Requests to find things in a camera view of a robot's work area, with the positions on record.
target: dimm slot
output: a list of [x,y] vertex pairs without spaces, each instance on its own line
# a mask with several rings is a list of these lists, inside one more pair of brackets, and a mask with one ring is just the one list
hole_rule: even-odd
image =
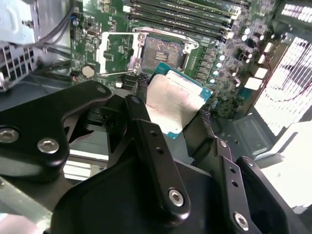
[[142,14],[153,14],[155,16],[159,16],[161,17],[162,19],[169,19],[169,20],[173,20],[173,21],[176,21],[176,22],[181,22],[181,23],[185,23],[185,24],[188,24],[188,22],[190,22],[191,24],[193,25],[196,25],[196,26],[199,26],[199,27],[202,27],[202,28],[206,28],[208,30],[211,30],[211,31],[214,31],[216,33],[222,33],[221,29],[220,28],[217,28],[217,27],[213,27],[213,26],[206,26],[205,24],[201,24],[201,23],[197,23],[197,22],[194,22],[194,21],[187,21],[186,19],[182,19],[182,18],[178,18],[178,17],[170,17],[170,15],[166,15],[162,12],[156,12],[156,11],[150,11],[150,10],[146,10],[146,9],[137,9],[136,12],[138,13],[142,13]]
[[198,30],[194,30],[194,29],[190,29],[190,28],[186,28],[183,27],[181,25],[174,25],[165,21],[159,21],[159,20],[155,20],[155,19],[151,19],[149,17],[144,17],[144,16],[139,16],[139,15],[131,15],[131,17],[135,20],[137,20],[138,22],[147,22],[150,24],[154,24],[154,25],[159,25],[160,27],[163,26],[167,26],[169,28],[171,28],[172,30],[179,30],[182,31],[184,33],[189,33],[189,34],[193,34],[194,36],[202,36],[202,37],[208,37],[211,39],[220,39],[221,36],[220,35],[216,35],[216,34],[209,34],[207,32],[202,32],[202,31],[198,31]]
[[178,5],[178,4],[167,4],[165,2],[161,2],[160,4],[157,4],[154,1],[149,1],[149,0],[136,0],[135,3],[139,3],[139,4],[145,4],[145,5],[149,5],[149,6],[155,6],[164,10],[170,10],[170,11],[174,11],[177,13],[183,13],[185,15],[188,16],[192,16],[192,17],[197,17],[203,20],[206,20],[207,18],[209,18],[211,21],[214,21],[216,23],[223,23],[223,22],[227,22],[229,23],[230,20],[230,16],[225,16],[222,15],[222,13],[220,14],[216,14],[216,13],[212,13],[212,12],[208,12],[208,11],[203,11],[200,9],[196,9],[194,8],[193,10],[189,10],[187,6],[183,6],[183,5]]

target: electronic component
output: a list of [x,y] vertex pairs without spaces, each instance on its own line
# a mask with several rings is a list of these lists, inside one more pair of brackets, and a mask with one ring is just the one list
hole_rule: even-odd
[[218,62],[218,63],[215,64],[215,66],[216,66],[217,68],[221,68],[221,67],[222,67],[222,63],[221,63],[221,62]]
[[271,49],[272,49],[272,47],[273,47],[273,44],[272,44],[271,42],[266,43],[266,44],[263,46],[263,52],[264,52],[264,53],[270,52]]
[[213,71],[213,76],[214,77],[217,77],[219,75],[219,72],[216,70],[216,71]]
[[248,35],[248,34],[250,34],[250,32],[251,32],[250,28],[245,28],[244,34]]
[[220,55],[218,58],[219,58],[220,61],[224,61],[225,60],[225,56],[224,55]]
[[254,40],[252,40],[251,38],[249,38],[249,39],[247,39],[247,40],[246,40],[246,45],[247,45],[248,47],[250,47],[250,48],[254,49],[254,48],[255,48],[256,43],[255,43],[255,41],[254,41]]
[[257,37],[259,40],[263,40],[264,39],[264,35],[262,35],[260,33],[255,33],[254,36]]
[[146,109],[164,134],[176,138],[211,94],[190,77],[160,63],[149,80]]
[[147,37],[141,68],[155,70],[160,62],[177,68],[183,56],[183,44]]
[[246,89],[258,90],[262,84],[261,79],[257,79],[254,77],[249,77],[244,87]]
[[253,64],[250,66],[250,72],[253,77],[263,79],[268,73],[268,69],[261,67],[260,65]]
[[246,41],[248,39],[248,36],[247,35],[242,35],[241,39],[242,39],[242,41]]
[[96,73],[92,65],[83,66],[83,68],[81,69],[81,72],[86,78],[91,78]]
[[234,84],[235,84],[235,87],[238,88],[241,84],[241,81],[239,78],[237,77],[234,77]]

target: mesh panel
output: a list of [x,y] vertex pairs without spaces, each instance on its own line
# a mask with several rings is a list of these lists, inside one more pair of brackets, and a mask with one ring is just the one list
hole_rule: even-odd
[[311,84],[312,45],[295,38],[254,106],[275,135],[309,109]]
[[0,92],[12,88],[35,69],[34,51],[0,43]]

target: cable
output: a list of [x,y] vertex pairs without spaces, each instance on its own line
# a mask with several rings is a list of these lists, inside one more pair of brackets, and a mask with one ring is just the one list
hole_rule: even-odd
[[58,49],[55,49],[55,48],[47,48],[47,51],[50,52],[50,53],[53,53],[53,54],[58,54],[58,55],[61,55],[67,59],[70,59],[71,58],[71,55],[64,52],[64,51],[61,51],[61,50],[58,50]]
[[20,47],[40,47],[44,45],[49,40],[53,39],[53,37],[55,37],[62,30],[63,27],[67,28],[66,25],[68,24],[68,22],[70,22],[70,17],[72,13],[74,12],[74,10],[75,10],[75,6],[72,6],[70,10],[66,13],[65,17],[61,20],[61,22],[48,35],[46,35],[41,40],[35,43],[19,45],[19,46]]
[[269,73],[269,76],[268,76],[268,78],[267,78],[267,80],[266,80],[266,82],[264,83],[263,88],[262,88],[263,91],[266,93],[266,97],[267,97],[268,99],[270,99],[270,100],[272,100],[272,101],[274,101],[274,102],[287,102],[287,101],[292,101],[292,100],[295,100],[295,99],[296,99],[297,97],[299,97],[300,95],[304,94],[304,93],[312,86],[312,80],[311,80],[311,81],[309,82],[309,84],[307,84],[306,87],[305,87],[303,90],[301,90],[297,95],[295,95],[294,97],[292,97],[292,98],[290,98],[290,99],[275,100],[275,99],[269,97],[269,95],[267,94],[267,91],[266,91],[266,87],[267,87],[269,81],[271,80],[271,78],[272,78],[272,76],[273,76],[273,70],[272,70],[272,67],[271,67],[271,65],[270,65],[270,61],[269,61],[269,58],[268,58],[267,54],[261,49],[261,47],[259,47],[259,46],[257,46],[257,47],[258,47],[258,49],[260,50],[261,54],[264,55],[265,60],[266,60],[266,63],[267,63],[267,65],[269,66],[269,71],[270,71],[270,73]]
[[63,38],[64,34],[66,33],[67,31],[67,28],[69,27],[70,25],[70,20],[65,24],[61,34],[59,35],[59,37],[54,41],[54,42],[51,42],[51,43],[45,43],[44,45],[47,45],[47,46],[50,46],[50,45],[56,45],[57,43],[59,43],[59,41]]

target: black plastic part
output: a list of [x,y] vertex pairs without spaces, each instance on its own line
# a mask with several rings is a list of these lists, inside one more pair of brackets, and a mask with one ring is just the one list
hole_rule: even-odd
[[240,157],[236,164],[242,171],[252,220],[262,233],[309,233],[255,162],[248,157]]
[[136,155],[72,188],[53,212],[51,234],[214,234],[223,220],[212,210],[214,180],[175,163],[192,212],[179,226],[162,222],[151,177]]
[[[98,87],[106,92],[99,92]],[[1,174],[40,181],[56,178],[69,155],[67,138],[79,115],[110,97],[108,88],[89,81],[0,112],[1,127],[19,133],[15,142],[0,143]],[[37,143],[43,138],[56,140],[59,150],[54,154],[39,151]]]

